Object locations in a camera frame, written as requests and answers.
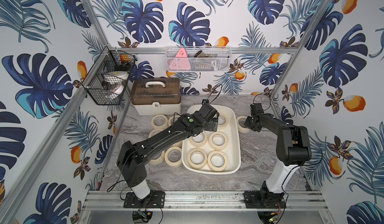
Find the white plastic storage tray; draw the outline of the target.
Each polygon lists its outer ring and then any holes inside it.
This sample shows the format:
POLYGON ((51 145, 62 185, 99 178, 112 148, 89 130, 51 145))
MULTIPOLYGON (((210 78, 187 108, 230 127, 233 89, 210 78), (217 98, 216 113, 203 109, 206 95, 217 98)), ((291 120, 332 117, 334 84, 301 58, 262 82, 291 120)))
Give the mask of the white plastic storage tray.
POLYGON ((183 141, 182 163, 192 172, 229 175, 241 166, 239 130, 235 112, 226 106, 214 105, 219 112, 218 129, 203 131, 183 141))

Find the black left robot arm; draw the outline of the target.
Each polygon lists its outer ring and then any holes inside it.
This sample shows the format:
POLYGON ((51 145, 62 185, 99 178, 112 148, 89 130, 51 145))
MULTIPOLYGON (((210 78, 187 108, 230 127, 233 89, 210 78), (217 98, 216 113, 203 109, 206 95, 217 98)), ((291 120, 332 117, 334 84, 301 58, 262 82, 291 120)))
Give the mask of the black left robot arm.
POLYGON ((135 144, 125 142, 119 153, 117 167, 135 196, 143 200, 151 193, 146 181, 146 164, 180 141, 204 131, 215 132, 218 129, 219 116, 213 106, 203 103, 199 110, 180 115, 171 126, 156 135, 135 144))

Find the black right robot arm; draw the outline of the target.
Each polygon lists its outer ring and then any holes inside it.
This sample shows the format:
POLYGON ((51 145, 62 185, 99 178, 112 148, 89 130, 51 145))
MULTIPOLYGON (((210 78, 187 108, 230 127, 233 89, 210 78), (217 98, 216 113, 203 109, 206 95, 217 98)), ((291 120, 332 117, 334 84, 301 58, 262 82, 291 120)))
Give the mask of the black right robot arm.
POLYGON ((279 161, 265 186, 270 193, 283 193, 295 171, 312 158, 307 128, 285 123, 271 114, 247 117, 245 126, 254 132, 267 129, 277 136, 276 155, 279 161))

